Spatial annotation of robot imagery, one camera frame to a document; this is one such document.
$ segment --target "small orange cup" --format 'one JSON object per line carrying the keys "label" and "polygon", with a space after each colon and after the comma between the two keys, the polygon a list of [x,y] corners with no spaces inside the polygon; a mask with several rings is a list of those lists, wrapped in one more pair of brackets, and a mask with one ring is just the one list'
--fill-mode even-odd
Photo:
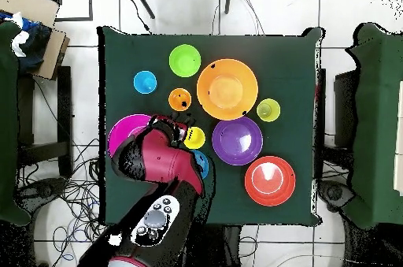
{"label": "small orange cup", "polygon": [[178,112],[187,110],[192,103],[192,96],[188,90],[176,88],[168,97],[169,105]]}

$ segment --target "purple bowl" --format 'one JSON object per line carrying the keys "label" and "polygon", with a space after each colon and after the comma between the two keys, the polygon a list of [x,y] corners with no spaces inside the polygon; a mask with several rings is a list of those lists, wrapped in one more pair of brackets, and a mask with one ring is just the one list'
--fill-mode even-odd
{"label": "purple bowl", "polygon": [[229,165],[244,165],[261,152],[263,136],[257,124],[248,117],[220,121],[214,128],[213,148]]}

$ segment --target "dark green tabletop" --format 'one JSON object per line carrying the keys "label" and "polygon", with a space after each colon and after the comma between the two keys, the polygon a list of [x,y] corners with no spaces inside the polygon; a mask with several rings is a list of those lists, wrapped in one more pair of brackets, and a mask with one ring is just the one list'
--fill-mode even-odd
{"label": "dark green tabletop", "polygon": [[[176,87],[184,87],[192,95],[192,104],[185,113],[192,114],[195,125],[206,135],[205,145],[199,150],[211,156],[216,166],[216,195],[208,223],[317,224],[318,220],[311,212],[312,127],[320,28],[306,31],[304,36],[125,35],[108,27],[102,30],[105,40],[105,144],[113,125],[122,117],[134,113],[170,114],[169,93]],[[168,65],[172,49],[183,43],[195,46],[202,59],[198,73],[189,78],[176,76]],[[200,106],[196,83],[203,68],[221,58],[244,62],[257,78],[257,102],[246,115],[258,124],[264,136],[259,157],[281,157],[295,171],[295,191],[280,206],[265,207],[255,203],[244,187],[249,165],[225,164],[213,150],[211,136],[219,121]],[[157,89],[150,95],[141,95],[133,87],[134,75],[142,70],[149,70],[157,77]],[[281,105],[281,115],[272,123],[261,121],[256,114],[257,104],[264,98],[273,98]],[[105,185],[105,221],[108,224],[118,222],[150,186],[116,176],[107,152]]]}
{"label": "dark green tabletop", "polygon": [[16,205],[18,155],[17,77],[18,58],[11,50],[11,42],[20,33],[11,21],[0,24],[0,106],[3,127],[0,131],[0,220],[27,225],[30,215]]}
{"label": "dark green tabletop", "polygon": [[351,178],[357,197],[344,211],[360,228],[403,224],[403,198],[394,190],[403,35],[387,33],[372,23],[362,24],[348,51],[356,60],[360,82],[355,94],[358,124]]}

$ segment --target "small yellow cup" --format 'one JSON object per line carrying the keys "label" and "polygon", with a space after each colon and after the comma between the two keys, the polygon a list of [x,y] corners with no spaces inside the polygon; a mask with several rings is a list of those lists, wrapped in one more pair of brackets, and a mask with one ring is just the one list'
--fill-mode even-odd
{"label": "small yellow cup", "polygon": [[205,133],[199,127],[190,127],[183,143],[192,150],[201,148],[205,144]]}
{"label": "small yellow cup", "polygon": [[272,122],[280,116],[280,105],[274,99],[262,100],[257,105],[257,115],[265,122]]}

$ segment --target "blue cup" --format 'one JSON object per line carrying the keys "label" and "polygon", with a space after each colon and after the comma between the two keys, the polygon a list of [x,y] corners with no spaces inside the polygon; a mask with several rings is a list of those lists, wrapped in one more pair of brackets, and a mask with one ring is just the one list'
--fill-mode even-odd
{"label": "blue cup", "polygon": [[192,150],[196,157],[196,162],[201,166],[200,175],[202,179],[207,177],[209,173],[209,161],[207,157],[199,150]]}
{"label": "blue cup", "polygon": [[135,75],[135,89],[143,95],[148,95],[157,87],[157,78],[150,71],[141,71]]}

